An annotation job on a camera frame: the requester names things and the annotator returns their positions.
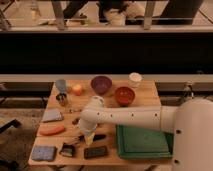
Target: carrot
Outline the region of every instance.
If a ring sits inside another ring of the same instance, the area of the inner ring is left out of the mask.
[[[39,131],[39,134],[44,135],[44,136],[50,136],[50,135],[59,134],[64,131],[65,131],[64,126],[58,126],[56,128],[50,129],[50,130],[41,130],[41,131]]]

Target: white cup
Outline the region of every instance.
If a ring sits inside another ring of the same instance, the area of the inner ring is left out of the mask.
[[[129,74],[129,80],[130,80],[130,86],[133,88],[139,87],[141,81],[142,81],[142,76],[141,74],[137,72],[132,72]]]

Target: small jar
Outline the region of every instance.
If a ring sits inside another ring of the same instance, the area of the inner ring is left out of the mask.
[[[133,72],[129,74],[129,81],[132,88],[137,88],[142,81],[142,76],[139,73]]]
[[[56,96],[56,100],[58,101],[58,103],[59,103],[61,106],[66,106],[66,105],[68,104],[67,94],[65,94],[65,93],[59,93],[59,94]]]

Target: gray cloth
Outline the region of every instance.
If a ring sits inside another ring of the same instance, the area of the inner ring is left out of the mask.
[[[61,121],[63,117],[58,109],[49,109],[44,112],[42,122]]]
[[[32,160],[35,161],[53,161],[55,159],[57,148],[54,146],[34,146]]]

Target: purple bowl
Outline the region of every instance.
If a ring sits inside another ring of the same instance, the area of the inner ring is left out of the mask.
[[[91,87],[98,95],[104,95],[112,87],[112,80],[106,76],[97,76],[92,79]]]

